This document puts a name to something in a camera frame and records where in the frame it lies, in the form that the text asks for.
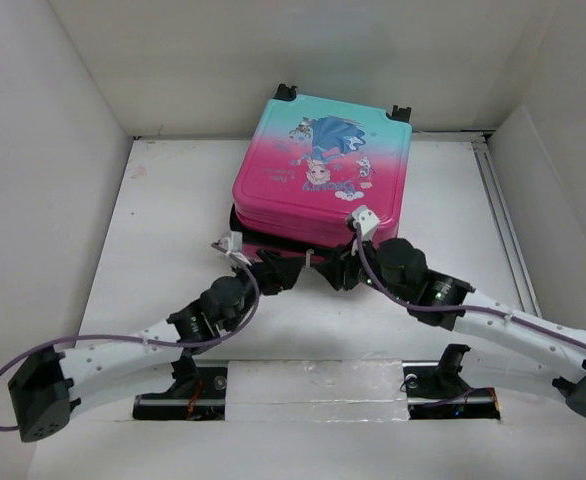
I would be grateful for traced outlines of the pink and teal suitcase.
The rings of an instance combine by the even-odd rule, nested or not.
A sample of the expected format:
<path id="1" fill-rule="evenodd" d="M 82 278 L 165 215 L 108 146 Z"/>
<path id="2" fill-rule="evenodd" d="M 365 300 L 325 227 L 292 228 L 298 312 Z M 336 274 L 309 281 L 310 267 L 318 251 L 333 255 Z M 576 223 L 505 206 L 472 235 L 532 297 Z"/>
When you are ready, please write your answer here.
<path id="1" fill-rule="evenodd" d="M 366 206 L 376 243 L 399 231 L 411 110 L 386 111 L 278 85 L 235 178 L 229 227 L 243 252 L 317 257 L 348 243 L 348 216 Z"/>

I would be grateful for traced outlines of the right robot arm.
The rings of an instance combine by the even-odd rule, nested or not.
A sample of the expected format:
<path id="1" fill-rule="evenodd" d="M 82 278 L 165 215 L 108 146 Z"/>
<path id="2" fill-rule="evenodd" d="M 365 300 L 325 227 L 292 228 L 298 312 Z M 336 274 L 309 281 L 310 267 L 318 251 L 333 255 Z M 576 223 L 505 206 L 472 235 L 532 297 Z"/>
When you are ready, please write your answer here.
<path id="1" fill-rule="evenodd" d="M 450 344 L 436 366 L 407 380 L 407 390 L 429 405 L 498 387 L 558 400 L 586 418 L 586 330 L 513 309 L 430 269 L 425 254 L 405 239 L 374 247 L 356 238 L 313 268 L 336 290 L 364 284 L 422 324 L 496 345 L 484 352 Z"/>

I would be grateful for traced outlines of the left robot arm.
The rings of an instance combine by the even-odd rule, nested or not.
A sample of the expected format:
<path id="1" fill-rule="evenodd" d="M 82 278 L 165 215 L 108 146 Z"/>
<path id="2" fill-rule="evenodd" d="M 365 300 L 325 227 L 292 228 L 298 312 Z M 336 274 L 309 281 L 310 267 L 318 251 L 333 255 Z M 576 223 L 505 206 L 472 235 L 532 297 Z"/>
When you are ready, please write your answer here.
<path id="1" fill-rule="evenodd" d="M 305 265 L 300 257 L 258 250 L 255 261 L 231 260 L 233 274 L 216 279 L 198 299 L 167 319 L 130 335 L 95 334 L 82 346 L 58 350 L 48 342 L 25 353 L 8 382 L 20 439 L 32 443 L 64 428 L 76 415 L 106 403 L 126 378 L 167 365 L 161 384 L 174 396 L 195 387 L 192 360 L 237 335 L 262 296 L 290 290 Z"/>

